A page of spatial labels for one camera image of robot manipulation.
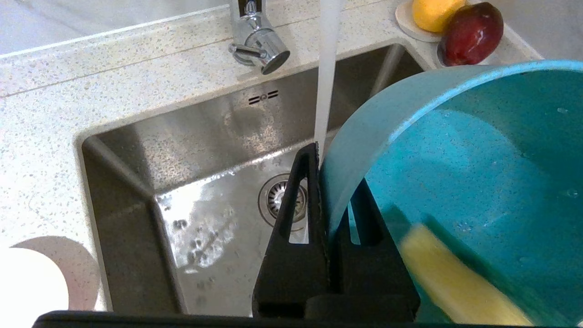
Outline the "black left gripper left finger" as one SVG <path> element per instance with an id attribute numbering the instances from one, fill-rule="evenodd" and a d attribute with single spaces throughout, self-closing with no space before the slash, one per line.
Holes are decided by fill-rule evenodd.
<path id="1" fill-rule="evenodd" d="M 330 289 L 326 220 L 319 197 L 318 145 L 300 149 L 290 171 L 279 214 L 252 293 L 255 318 L 305 316 L 306 303 Z M 301 182 L 307 181 L 304 197 L 308 243 L 289 241 Z"/>

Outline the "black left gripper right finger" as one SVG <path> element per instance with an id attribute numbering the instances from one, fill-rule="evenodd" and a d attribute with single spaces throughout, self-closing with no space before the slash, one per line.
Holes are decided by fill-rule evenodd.
<path id="1" fill-rule="evenodd" d="M 350 319 L 414 320 L 420 297 L 365 180 L 333 241 L 332 280 Z"/>

